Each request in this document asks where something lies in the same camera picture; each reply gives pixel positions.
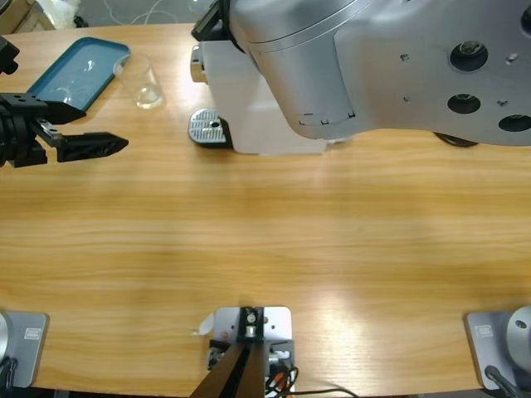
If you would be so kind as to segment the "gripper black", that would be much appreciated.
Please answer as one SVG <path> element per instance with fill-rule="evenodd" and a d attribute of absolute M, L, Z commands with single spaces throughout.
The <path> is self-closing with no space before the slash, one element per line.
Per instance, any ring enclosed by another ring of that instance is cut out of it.
<path fill-rule="evenodd" d="M 56 148 L 59 163 L 105 158 L 126 148 L 129 141 L 112 133 L 61 134 L 53 124 L 68 124 L 86 112 L 59 101 L 44 101 L 32 94 L 1 94 L 1 166 L 27 167 L 47 163 L 38 142 Z"/>
<path fill-rule="evenodd" d="M 232 45 L 241 53 L 248 54 L 248 50 L 245 47 L 241 47 L 231 29 L 231 17 L 230 17 L 230 0 L 217 0 L 218 12 L 220 20 L 222 21 L 222 29 L 226 33 L 229 41 Z"/>

